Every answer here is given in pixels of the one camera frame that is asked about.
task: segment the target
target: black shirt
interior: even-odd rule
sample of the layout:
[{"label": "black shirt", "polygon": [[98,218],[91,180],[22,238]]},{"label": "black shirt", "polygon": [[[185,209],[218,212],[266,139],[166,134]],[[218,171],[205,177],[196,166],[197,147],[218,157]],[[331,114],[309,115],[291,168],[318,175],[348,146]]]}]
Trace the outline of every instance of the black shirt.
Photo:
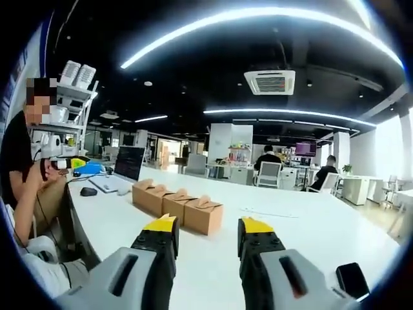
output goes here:
[{"label": "black shirt", "polygon": [[267,161],[270,163],[282,163],[281,159],[278,156],[272,154],[264,154],[258,158],[256,164],[254,165],[255,170],[260,170],[262,161]]},{"label": "black shirt", "polygon": [[13,195],[9,172],[22,172],[23,182],[25,182],[32,165],[30,136],[27,131],[25,114],[21,111],[8,124],[0,152],[2,197],[3,201],[9,203],[13,209],[17,205],[17,200]]},{"label": "black shirt", "polygon": [[336,168],[334,168],[333,166],[324,166],[319,170],[319,172],[317,172],[316,174],[317,181],[315,181],[314,184],[311,185],[310,187],[312,189],[316,189],[317,191],[319,191],[329,172],[338,173]]}]

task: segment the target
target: purple screen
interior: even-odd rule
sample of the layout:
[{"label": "purple screen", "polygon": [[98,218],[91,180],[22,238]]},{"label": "purple screen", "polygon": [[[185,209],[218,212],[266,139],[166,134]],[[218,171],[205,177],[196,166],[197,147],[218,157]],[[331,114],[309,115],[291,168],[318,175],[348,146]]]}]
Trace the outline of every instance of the purple screen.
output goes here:
[{"label": "purple screen", "polygon": [[304,156],[315,156],[316,155],[316,144],[315,143],[297,143],[296,144],[296,155]]}]

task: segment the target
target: black ceiling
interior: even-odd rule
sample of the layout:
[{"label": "black ceiling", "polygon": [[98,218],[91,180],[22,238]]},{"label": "black ceiling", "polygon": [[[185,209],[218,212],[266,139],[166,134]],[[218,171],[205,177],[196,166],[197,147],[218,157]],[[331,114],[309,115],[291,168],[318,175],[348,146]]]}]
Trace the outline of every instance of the black ceiling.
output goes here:
[{"label": "black ceiling", "polygon": [[[363,26],[344,1],[289,1],[300,8],[317,8]],[[155,49],[121,69],[129,57],[159,37],[231,8],[275,5],[274,1],[130,1],[80,0],[56,41],[48,43],[48,75],[58,76],[70,59],[97,69],[99,95],[90,121],[123,130],[147,129],[204,139],[207,126],[233,119],[291,119],[355,130],[369,127],[339,119],[279,113],[204,115],[206,109],[270,108],[337,114],[358,118],[387,98],[404,82],[403,70],[390,57],[346,30],[291,17],[254,17],[208,26]],[[52,20],[52,32],[61,26]],[[377,26],[374,31],[394,48]],[[244,72],[284,68],[296,71],[293,96],[255,96]],[[152,82],[151,87],[144,85]],[[116,111],[119,119],[100,117]],[[142,123],[121,120],[167,115]],[[276,122],[255,123],[254,140],[268,136],[321,138],[334,129]]]}]

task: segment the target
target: small cardboard box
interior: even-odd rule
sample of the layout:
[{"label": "small cardboard box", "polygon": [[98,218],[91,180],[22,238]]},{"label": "small cardboard box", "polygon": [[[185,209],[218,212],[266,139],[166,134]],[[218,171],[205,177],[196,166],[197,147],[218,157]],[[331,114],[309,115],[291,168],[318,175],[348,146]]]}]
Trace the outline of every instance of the small cardboard box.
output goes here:
[{"label": "small cardboard box", "polygon": [[164,185],[152,185],[153,180],[139,181],[132,186],[132,201],[149,213],[162,216],[163,196],[172,194]]},{"label": "small cardboard box", "polygon": [[211,234],[221,227],[223,206],[208,196],[190,200],[185,204],[184,226],[202,234]]},{"label": "small cardboard box", "polygon": [[163,214],[169,213],[170,216],[176,216],[179,225],[183,226],[185,204],[194,199],[188,196],[185,189],[179,189],[176,194],[166,195],[163,197]]}]

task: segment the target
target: potted plant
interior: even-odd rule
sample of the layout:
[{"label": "potted plant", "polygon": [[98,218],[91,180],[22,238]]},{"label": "potted plant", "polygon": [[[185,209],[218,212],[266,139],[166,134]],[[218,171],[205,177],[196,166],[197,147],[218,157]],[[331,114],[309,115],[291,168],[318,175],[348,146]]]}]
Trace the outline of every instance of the potted plant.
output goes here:
[{"label": "potted plant", "polygon": [[344,165],[343,167],[343,172],[347,175],[351,173],[351,170],[353,169],[353,166],[351,166],[349,163],[347,165]]}]

